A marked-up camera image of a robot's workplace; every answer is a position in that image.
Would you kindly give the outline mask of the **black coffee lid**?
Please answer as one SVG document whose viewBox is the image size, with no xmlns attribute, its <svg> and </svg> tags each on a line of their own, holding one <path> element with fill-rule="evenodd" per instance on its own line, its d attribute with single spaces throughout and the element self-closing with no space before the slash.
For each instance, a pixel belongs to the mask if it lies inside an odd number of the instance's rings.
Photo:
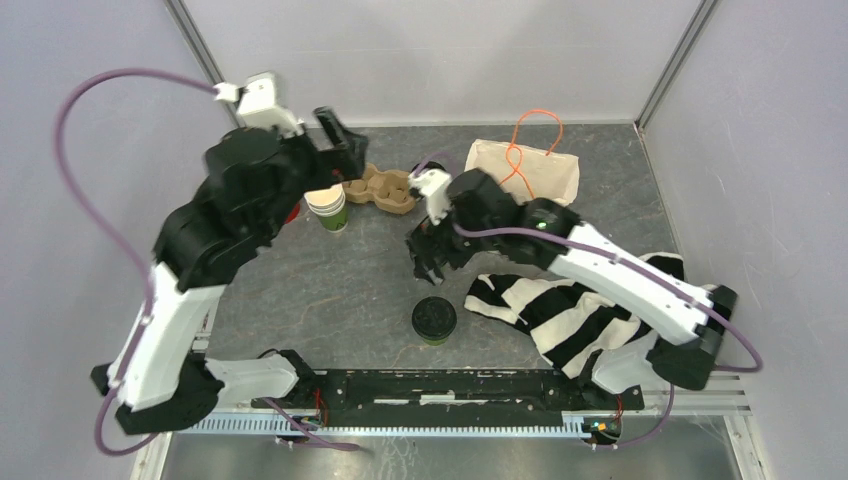
<svg viewBox="0 0 848 480">
<path fill-rule="evenodd" d="M 420 300 L 411 314 L 413 330 L 421 333 L 454 331 L 457 314 L 453 305 L 443 297 L 430 296 Z"/>
</svg>

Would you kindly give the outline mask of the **green paper coffee cup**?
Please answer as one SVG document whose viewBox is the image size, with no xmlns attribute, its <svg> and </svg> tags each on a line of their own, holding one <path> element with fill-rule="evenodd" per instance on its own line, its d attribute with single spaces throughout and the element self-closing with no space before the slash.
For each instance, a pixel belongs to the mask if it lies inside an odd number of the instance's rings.
<svg viewBox="0 0 848 480">
<path fill-rule="evenodd" d="M 422 340 L 426 344 L 428 344 L 430 346 L 439 346 L 439 345 L 444 344 L 447 341 L 447 339 L 451 335 L 451 331 L 440 332 L 440 333 L 436 333 L 436 334 L 419 332 L 418 335 L 422 338 Z"/>
</svg>

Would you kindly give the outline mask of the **brown paper bag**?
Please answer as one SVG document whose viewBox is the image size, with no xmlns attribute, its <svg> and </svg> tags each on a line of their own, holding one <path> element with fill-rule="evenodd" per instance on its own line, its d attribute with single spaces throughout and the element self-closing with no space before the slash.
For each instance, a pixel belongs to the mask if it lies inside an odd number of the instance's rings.
<svg viewBox="0 0 848 480">
<path fill-rule="evenodd" d="M 545 115 L 556 121 L 557 136 L 546 149 L 518 142 L 522 122 L 533 115 Z M 563 136 L 564 123 L 555 113 L 531 109 L 518 119 L 508 142 L 475 140 L 469 148 L 464 169 L 481 169 L 520 203 L 546 198 L 569 206 L 578 195 L 580 167 L 578 156 L 555 151 Z"/>
</svg>

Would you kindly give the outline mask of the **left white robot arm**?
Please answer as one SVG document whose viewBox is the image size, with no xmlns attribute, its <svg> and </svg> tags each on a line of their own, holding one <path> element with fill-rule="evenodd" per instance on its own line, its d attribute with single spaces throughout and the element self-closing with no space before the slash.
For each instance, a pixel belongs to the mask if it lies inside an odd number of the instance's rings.
<svg viewBox="0 0 848 480">
<path fill-rule="evenodd" d="M 238 270 L 272 244 L 307 192 L 364 174 L 367 137 L 328 107 L 314 114 L 329 148 L 277 126 L 232 130 L 205 152 L 208 175 L 194 197 L 165 219 L 153 248 L 153 303 L 120 356 L 91 373 L 118 401 L 124 433 L 184 430 L 220 406 L 264 397 L 295 408 L 312 399 L 314 381 L 297 355 L 221 361 L 194 343 Z"/>
</svg>

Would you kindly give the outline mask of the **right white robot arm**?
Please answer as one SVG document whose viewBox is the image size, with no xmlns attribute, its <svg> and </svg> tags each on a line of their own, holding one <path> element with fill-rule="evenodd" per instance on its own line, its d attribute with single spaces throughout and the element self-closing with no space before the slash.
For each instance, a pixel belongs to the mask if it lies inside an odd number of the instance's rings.
<svg viewBox="0 0 848 480">
<path fill-rule="evenodd" d="M 422 169 L 408 184 L 427 211 L 406 238 L 417 278 L 440 284 L 480 252 L 550 274 L 480 275 L 466 306 L 529 336 L 552 367 L 579 379 L 585 405 L 602 408 L 654 379 L 701 390 L 717 370 L 737 296 L 687 283 L 680 256 L 634 256 L 569 208 L 519 202 L 480 169 Z"/>
</svg>

